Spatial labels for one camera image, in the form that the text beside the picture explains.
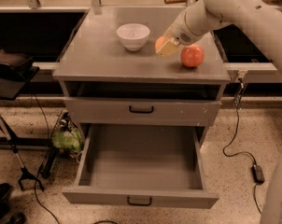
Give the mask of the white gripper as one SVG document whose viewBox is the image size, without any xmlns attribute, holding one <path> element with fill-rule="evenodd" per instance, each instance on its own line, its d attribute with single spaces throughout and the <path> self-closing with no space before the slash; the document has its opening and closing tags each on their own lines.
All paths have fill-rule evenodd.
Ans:
<svg viewBox="0 0 282 224">
<path fill-rule="evenodd" d="M 187 26 L 186 12 L 181 12 L 174 22 L 167 28 L 163 34 L 166 38 L 162 45 L 161 51 L 156 52 L 162 57 L 169 57 L 178 51 L 179 44 L 191 45 L 195 43 L 199 36 L 195 35 Z"/>
</svg>

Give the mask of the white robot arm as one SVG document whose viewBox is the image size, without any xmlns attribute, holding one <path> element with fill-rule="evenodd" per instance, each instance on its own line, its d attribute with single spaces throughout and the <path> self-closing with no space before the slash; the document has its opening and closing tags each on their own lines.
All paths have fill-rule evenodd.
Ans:
<svg viewBox="0 0 282 224">
<path fill-rule="evenodd" d="M 282 75 L 282 12 L 261 0 L 198 0 L 165 31 L 156 53 L 167 57 L 206 33 L 233 24 Z M 267 189 L 260 224 L 282 224 L 282 154 Z"/>
</svg>

